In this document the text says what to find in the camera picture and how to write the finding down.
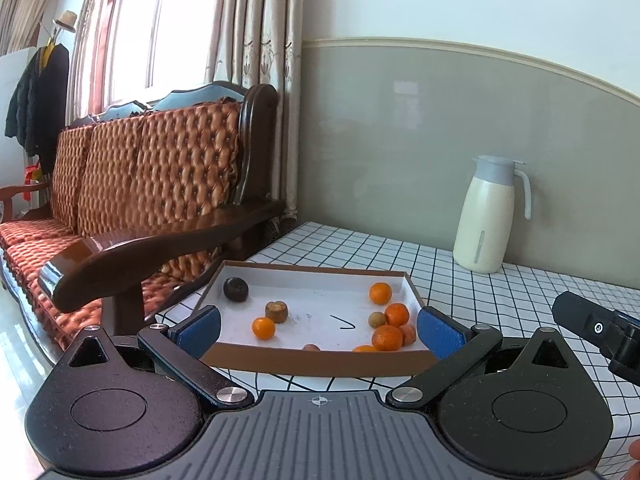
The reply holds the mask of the person right hand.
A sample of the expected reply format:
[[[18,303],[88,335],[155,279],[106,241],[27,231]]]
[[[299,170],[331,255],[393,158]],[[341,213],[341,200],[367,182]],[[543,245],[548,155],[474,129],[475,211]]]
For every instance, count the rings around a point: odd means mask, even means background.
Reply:
[[[629,447],[629,455],[634,464],[628,469],[626,480],[640,480],[640,440],[635,440]]]

